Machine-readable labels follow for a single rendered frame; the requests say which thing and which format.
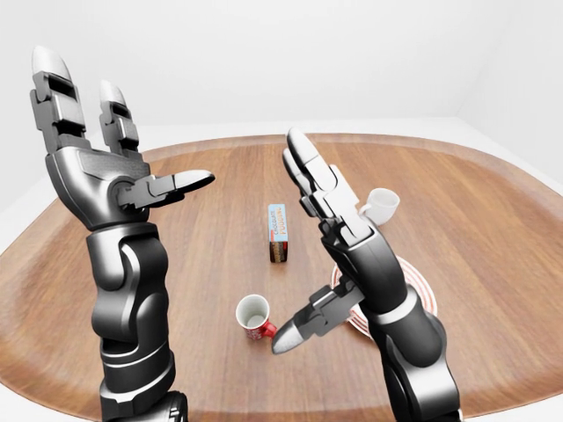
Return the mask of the blue chocolate pudding box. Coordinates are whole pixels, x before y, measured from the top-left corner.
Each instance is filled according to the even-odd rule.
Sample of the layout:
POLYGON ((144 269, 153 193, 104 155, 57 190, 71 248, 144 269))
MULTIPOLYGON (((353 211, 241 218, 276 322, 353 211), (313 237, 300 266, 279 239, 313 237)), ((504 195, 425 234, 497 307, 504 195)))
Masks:
POLYGON ((272 263, 286 262, 288 259, 289 236, 285 205, 269 204, 267 213, 270 261, 272 263))

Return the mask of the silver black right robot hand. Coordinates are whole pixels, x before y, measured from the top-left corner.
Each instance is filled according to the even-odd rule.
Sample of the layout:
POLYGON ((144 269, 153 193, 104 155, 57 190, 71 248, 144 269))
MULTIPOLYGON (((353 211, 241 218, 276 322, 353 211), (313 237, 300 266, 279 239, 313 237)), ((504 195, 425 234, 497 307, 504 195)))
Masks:
POLYGON ((284 166, 299 188, 303 209, 320 220, 321 243, 344 278, 336 288, 319 289, 277 330, 274 354, 285 353, 312 335, 326 335, 360 302, 384 314, 406 298, 406 282, 396 256, 379 230, 359 215, 359 200, 340 170, 327 164, 295 127, 287 134, 287 144, 282 154, 284 166))

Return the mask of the white plate with red rings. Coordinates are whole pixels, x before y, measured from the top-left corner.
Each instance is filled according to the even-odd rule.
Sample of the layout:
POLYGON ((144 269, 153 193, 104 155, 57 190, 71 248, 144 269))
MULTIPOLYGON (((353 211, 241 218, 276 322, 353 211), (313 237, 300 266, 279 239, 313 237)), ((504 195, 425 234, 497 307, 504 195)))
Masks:
MULTIPOLYGON (((397 260, 403 271, 406 283, 409 286, 412 286, 417 295, 420 297, 423 309, 433 316, 438 317, 438 306, 435 299, 435 294, 427 280, 410 262, 401 258, 400 256, 397 256, 397 260)), ((358 304, 352 307, 349 311, 347 322, 356 330, 358 330, 362 335, 369 339, 372 339, 369 332, 367 318, 366 316, 364 316, 358 304)))

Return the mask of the red mug with white inside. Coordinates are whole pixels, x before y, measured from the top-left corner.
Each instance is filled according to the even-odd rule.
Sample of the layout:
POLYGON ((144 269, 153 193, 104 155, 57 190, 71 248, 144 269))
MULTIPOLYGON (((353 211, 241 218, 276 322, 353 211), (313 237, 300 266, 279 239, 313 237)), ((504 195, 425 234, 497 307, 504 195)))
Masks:
POLYGON ((241 299, 235 311, 238 324, 248 338, 273 338, 277 328, 269 321, 270 307, 262 295, 252 294, 241 299))

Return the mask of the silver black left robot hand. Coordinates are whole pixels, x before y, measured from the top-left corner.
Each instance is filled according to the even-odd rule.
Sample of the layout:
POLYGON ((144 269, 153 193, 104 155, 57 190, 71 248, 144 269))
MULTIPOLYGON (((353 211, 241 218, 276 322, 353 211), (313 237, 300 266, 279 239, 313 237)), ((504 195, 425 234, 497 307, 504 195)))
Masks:
POLYGON ((138 150, 139 136, 119 87, 100 84, 99 117, 106 150, 94 149, 85 137, 77 87, 66 63, 41 46, 33 50, 36 126, 47 149, 46 165, 58 197, 90 231, 145 222, 150 209, 183 200, 186 193, 215 179, 207 170, 157 177, 138 150))

